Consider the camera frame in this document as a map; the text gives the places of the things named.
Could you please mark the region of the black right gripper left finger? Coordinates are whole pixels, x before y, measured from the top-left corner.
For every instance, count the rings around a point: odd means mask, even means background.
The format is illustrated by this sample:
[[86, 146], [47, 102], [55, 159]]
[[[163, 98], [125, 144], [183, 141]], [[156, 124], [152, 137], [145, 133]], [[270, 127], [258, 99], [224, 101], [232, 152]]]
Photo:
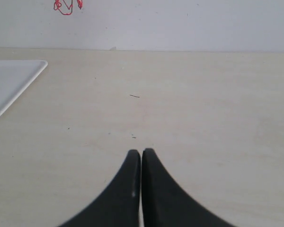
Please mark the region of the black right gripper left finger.
[[138, 227], [141, 156], [129, 150], [119, 171], [103, 192], [62, 227]]

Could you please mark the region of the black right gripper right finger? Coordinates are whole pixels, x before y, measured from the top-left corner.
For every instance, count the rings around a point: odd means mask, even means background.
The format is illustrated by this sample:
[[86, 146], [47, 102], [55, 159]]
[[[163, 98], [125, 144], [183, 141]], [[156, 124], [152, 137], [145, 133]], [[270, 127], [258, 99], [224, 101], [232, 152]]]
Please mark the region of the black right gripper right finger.
[[142, 154], [145, 227], [231, 227], [190, 197], [165, 169], [154, 149]]

